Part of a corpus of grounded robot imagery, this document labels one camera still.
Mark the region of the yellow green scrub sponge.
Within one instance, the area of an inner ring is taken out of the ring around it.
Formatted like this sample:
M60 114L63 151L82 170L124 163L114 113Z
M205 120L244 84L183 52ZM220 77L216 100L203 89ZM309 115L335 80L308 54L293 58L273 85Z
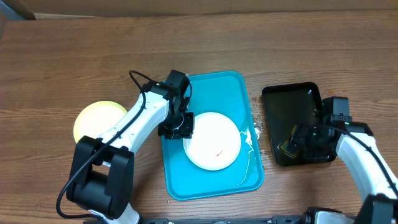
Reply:
M280 152L282 152L283 154L285 154L286 156L289 156L291 158L296 158L299 154L297 145L293 141L293 138L295 137L297 130L298 130L298 126L295 125L293 127L293 129L291 130L287 139L277 146L277 148L280 150Z

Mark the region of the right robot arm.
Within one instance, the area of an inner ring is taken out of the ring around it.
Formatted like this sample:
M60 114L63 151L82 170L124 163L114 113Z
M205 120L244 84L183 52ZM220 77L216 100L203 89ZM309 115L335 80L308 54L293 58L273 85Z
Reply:
M330 208L310 207L301 223L397 223L397 177L379 152L365 123L337 121L308 128L309 146L334 143L332 152L348 168L363 205L355 218Z

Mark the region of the yellow-green rimmed plate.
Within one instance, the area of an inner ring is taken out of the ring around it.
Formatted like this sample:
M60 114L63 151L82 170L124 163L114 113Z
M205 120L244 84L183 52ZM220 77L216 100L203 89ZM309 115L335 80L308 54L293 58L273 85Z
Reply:
M83 109L75 120L73 137L77 143L83 136L97 138L111 129L127 111L113 101L97 101Z

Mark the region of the white plate with blue rim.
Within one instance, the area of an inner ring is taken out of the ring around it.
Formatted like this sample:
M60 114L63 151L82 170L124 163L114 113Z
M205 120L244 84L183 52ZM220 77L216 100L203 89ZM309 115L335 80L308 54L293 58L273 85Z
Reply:
M241 150L237 126L227 116L206 112L194 117L190 139L183 140L187 157L199 168L221 170L230 166Z

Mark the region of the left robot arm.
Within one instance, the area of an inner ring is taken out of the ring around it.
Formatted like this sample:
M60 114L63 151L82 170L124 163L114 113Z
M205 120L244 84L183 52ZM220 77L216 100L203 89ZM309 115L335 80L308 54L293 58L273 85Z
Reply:
M131 207L134 158L153 129L159 136L191 138L193 113L187 110L191 83L149 82L133 108L97 138L83 136L76 144L68 182L56 209L66 219L85 223L139 223Z

